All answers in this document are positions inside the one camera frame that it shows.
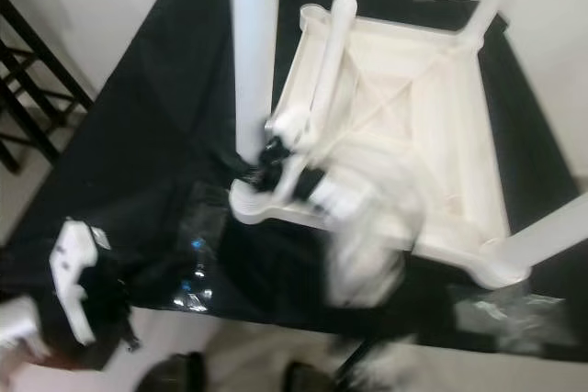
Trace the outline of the white plastic table top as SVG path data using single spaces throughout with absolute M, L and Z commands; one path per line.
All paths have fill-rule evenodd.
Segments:
M 300 6 L 297 48 L 275 114 L 310 110 L 328 32 L 329 9 Z M 476 52 L 460 48 L 458 31 L 425 28 L 356 13 L 350 28 L 331 115 L 311 150 L 307 168 L 335 183 L 379 186 L 389 200 L 423 212 L 419 229 L 382 221 L 383 237 L 413 240 L 402 264 L 416 256 L 465 271 L 495 290 L 525 280 L 533 267 L 508 274 L 492 262 L 512 236 L 503 184 L 489 127 L 486 89 Z M 254 169 L 230 190 L 232 214 L 244 224 L 280 219 L 327 233 L 332 230 L 302 200 L 254 190 Z

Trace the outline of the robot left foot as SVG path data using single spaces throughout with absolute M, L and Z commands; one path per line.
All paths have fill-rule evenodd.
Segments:
M 208 383 L 201 352 L 176 353 L 148 368 L 134 392 L 206 392 Z

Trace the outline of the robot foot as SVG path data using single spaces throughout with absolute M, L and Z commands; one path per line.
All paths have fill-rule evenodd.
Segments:
M 208 383 L 201 352 L 176 353 L 148 368 L 134 392 L 206 392 Z
M 283 370 L 280 392 L 335 392 L 335 380 L 319 368 L 291 362 Z

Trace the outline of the clear plastic sheet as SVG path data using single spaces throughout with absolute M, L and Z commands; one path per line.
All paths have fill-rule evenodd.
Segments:
M 570 336 L 564 300 L 534 293 L 526 283 L 494 290 L 455 286 L 450 296 L 459 329 L 552 342 Z
M 201 182 L 190 187 L 176 229 L 179 287 L 172 303 L 177 309 L 209 312 L 218 275 L 217 252 L 228 216 L 227 194 L 221 187 Z

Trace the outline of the black tablecloth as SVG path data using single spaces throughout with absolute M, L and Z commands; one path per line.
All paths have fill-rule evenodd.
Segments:
M 505 31 L 494 19 L 479 52 L 486 78 L 496 158 L 509 224 L 523 229 L 579 194 L 532 86 Z M 6 263 L 50 251 L 60 218 L 108 234 L 132 307 L 173 309 L 179 287 L 176 229 L 196 182 L 227 191 L 232 151 L 230 0 L 156 0 L 123 52 L 71 143 L 3 245 Z M 209 312 L 281 328 L 353 338 L 415 334 L 423 345 L 499 352 L 495 338 L 460 330 L 450 288 L 474 287 L 453 267 L 409 259 L 406 279 L 385 308 L 328 308 L 324 301 L 326 236 L 269 220 L 226 218 Z M 45 299 L 33 275 L 21 275 L 1 298 Z M 529 286 L 564 300 L 572 344 L 543 344 L 537 357 L 588 363 L 588 241 L 541 263 Z

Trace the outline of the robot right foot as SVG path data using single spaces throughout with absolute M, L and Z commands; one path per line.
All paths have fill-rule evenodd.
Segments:
M 335 392 L 335 380 L 319 368 L 291 362 L 283 370 L 280 392 Z

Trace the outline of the black round stool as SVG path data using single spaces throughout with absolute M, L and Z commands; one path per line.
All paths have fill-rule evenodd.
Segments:
M 24 49 L 18 49 L 0 43 L 0 60 L 6 69 L 1 77 L 0 116 L 9 115 L 24 132 L 21 137 L 1 132 L 0 140 L 30 146 L 48 162 L 56 162 L 62 156 L 62 149 L 53 143 L 51 135 L 70 128 L 70 116 L 74 115 L 74 111 L 88 110 L 94 99 L 68 72 L 11 0 L 0 0 L 0 16 L 26 44 Z M 45 66 L 62 83 L 62 93 L 38 85 L 30 74 L 37 65 Z

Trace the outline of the grey metal table frame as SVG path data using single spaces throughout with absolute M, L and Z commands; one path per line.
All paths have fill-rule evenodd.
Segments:
M 361 364 L 374 357 L 388 344 L 386 339 L 352 339 L 336 337 L 331 344 L 332 354 L 344 357 L 334 371 L 333 392 L 364 392 Z

